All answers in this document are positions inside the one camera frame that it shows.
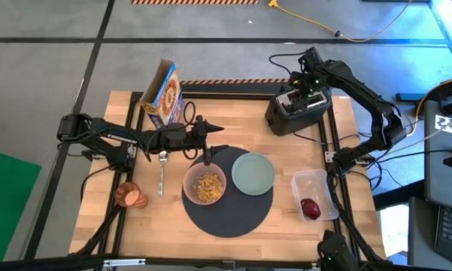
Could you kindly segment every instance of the metal spoon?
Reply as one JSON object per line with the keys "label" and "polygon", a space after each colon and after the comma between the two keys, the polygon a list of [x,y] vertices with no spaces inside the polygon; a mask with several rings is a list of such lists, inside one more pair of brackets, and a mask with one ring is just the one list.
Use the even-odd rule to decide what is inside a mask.
{"label": "metal spoon", "polygon": [[159,153],[159,162],[162,166],[160,170],[160,183],[159,183],[159,196],[162,197],[162,190],[164,188],[164,165],[167,163],[168,153],[167,151],[161,151]]}

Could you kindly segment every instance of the gray floor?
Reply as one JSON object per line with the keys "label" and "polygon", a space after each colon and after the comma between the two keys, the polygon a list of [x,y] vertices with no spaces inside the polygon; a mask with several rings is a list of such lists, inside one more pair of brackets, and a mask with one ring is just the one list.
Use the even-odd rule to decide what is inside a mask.
{"label": "gray floor", "polygon": [[[95,37],[107,2],[2,0],[0,36]],[[374,34],[404,5],[360,0],[289,0],[280,4],[356,38]],[[264,0],[259,5],[216,7],[132,6],[127,0],[117,0],[106,37],[332,38],[317,26],[268,8]],[[414,4],[380,38],[443,37],[428,6]],[[315,46],[324,59],[344,60],[360,80],[390,101],[395,93],[424,93],[452,78],[452,55],[443,46],[104,44],[82,111],[102,116],[111,90],[145,90],[160,58],[173,59],[184,80],[284,78],[285,72],[269,64],[268,56],[310,46]],[[23,253],[56,154],[59,119],[74,104],[91,49],[91,44],[0,44],[0,152],[42,166],[9,248],[9,260]],[[279,62],[292,69],[297,66],[295,58]],[[410,105],[399,107],[404,118],[413,118]],[[369,118],[358,105],[354,111],[359,130],[368,132]],[[420,124],[415,135],[400,145],[422,137]],[[419,145],[404,152],[422,148]],[[423,178],[422,156],[391,161],[384,167],[402,184]],[[79,209],[79,186],[88,169],[84,158],[67,160],[38,257],[67,254]],[[369,176],[376,174],[372,169]],[[385,175],[375,193],[397,186]]]}

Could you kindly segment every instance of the wooden table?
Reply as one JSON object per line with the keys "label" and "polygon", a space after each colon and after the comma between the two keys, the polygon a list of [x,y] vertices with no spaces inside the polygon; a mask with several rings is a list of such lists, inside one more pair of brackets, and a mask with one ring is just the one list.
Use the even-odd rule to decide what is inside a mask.
{"label": "wooden table", "polygon": [[[107,121],[123,125],[131,92],[111,93],[105,117]],[[145,209],[128,209],[124,226],[121,256],[315,261],[317,243],[326,229],[333,230],[328,222],[304,222],[298,219],[290,182],[294,172],[307,169],[324,169],[321,146],[294,135],[276,136],[267,127],[264,113],[268,101],[194,99],[197,114],[208,122],[225,127],[224,131],[208,135],[208,145],[228,144],[266,155],[274,165],[276,178],[274,199],[265,220],[252,232],[237,238],[224,239],[201,231],[187,216],[181,199],[183,176],[192,161],[181,152],[172,153],[165,166],[164,196],[159,198],[160,166],[157,156],[149,163],[139,152],[133,181],[148,195]],[[339,137],[356,134],[356,123],[348,97],[332,98]],[[138,113],[135,113],[135,127]],[[326,127],[329,127],[325,115]],[[146,116],[144,129],[153,129]],[[327,129],[329,142],[331,135]],[[320,140],[318,125],[298,132],[300,135]],[[351,137],[341,141],[341,146],[355,146],[359,139]],[[106,166],[104,160],[94,161],[90,171]],[[354,170],[362,173],[362,168]],[[70,252],[79,250],[103,222],[111,189],[113,172],[103,172],[88,180],[77,219]],[[369,183],[364,177],[347,175],[350,201],[356,227],[376,253],[384,257],[383,242],[376,218]],[[111,226],[106,251],[111,251],[115,224]],[[343,225],[343,234],[347,233]]]}

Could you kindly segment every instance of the light green plate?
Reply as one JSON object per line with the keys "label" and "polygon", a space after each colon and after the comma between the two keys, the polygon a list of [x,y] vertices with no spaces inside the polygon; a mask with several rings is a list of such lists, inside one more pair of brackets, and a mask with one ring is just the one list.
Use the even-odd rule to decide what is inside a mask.
{"label": "light green plate", "polygon": [[232,180],[247,195],[258,196],[269,191],[274,178],[274,167],[261,154],[242,154],[232,165]]}

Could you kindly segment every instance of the black round mat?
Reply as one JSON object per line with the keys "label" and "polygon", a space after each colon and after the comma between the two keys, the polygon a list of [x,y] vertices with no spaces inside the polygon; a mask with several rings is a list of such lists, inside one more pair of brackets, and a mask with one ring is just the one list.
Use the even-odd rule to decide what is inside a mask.
{"label": "black round mat", "polygon": [[[242,193],[232,181],[232,165],[235,160],[248,151],[229,147],[214,155],[212,163],[218,165],[226,175],[227,185],[224,195],[209,206],[195,204],[182,190],[182,202],[194,224],[206,233],[218,237],[237,237],[249,233],[259,226],[272,204],[272,191],[259,196]],[[193,165],[201,163],[200,156]]]}

